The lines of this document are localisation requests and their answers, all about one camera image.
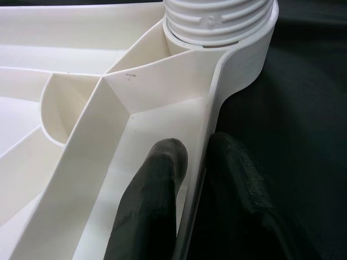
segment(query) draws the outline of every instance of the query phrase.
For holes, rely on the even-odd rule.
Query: white plastic flange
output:
[[[270,18],[273,0],[164,0],[168,26],[180,40],[223,46],[257,32]]]

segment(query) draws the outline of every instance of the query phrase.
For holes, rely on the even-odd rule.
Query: black fabric background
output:
[[[149,1],[0,0],[0,5],[135,2]],[[247,146],[274,203],[307,235],[319,258],[347,259],[347,4],[279,0],[279,5],[264,69],[223,104],[217,131]],[[225,228],[221,207],[205,180],[190,259],[221,259],[221,250],[228,250],[219,237]],[[268,239],[259,233],[264,246],[274,243]]]

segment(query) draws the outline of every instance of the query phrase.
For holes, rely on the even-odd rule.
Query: white plastic tray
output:
[[[189,154],[177,198],[183,259],[222,102],[258,76],[278,6],[250,37],[196,47],[162,3],[0,8],[0,259],[103,259],[149,149]]]

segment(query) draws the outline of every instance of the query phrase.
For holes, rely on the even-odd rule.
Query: white plastic part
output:
[[[0,57],[6,57],[0,64],[7,66],[0,67],[0,100],[9,110],[16,104],[25,119],[15,123],[22,132],[14,131],[10,143],[0,136],[1,260],[103,259],[124,190],[149,149],[172,137],[189,155],[177,197],[174,255],[185,259],[209,134],[224,99],[258,76],[278,6],[275,1],[258,31],[223,48],[177,39],[167,18],[160,20],[163,7],[0,8],[6,21],[0,23]],[[8,53],[12,47],[20,51]],[[112,64],[96,55],[89,56],[96,62],[80,67],[77,56],[56,53],[33,66],[31,48],[45,58],[46,48],[129,49]],[[1,111],[7,120],[8,109]]]
[[[224,46],[257,32],[270,18],[273,0],[164,0],[168,25],[180,40]]]

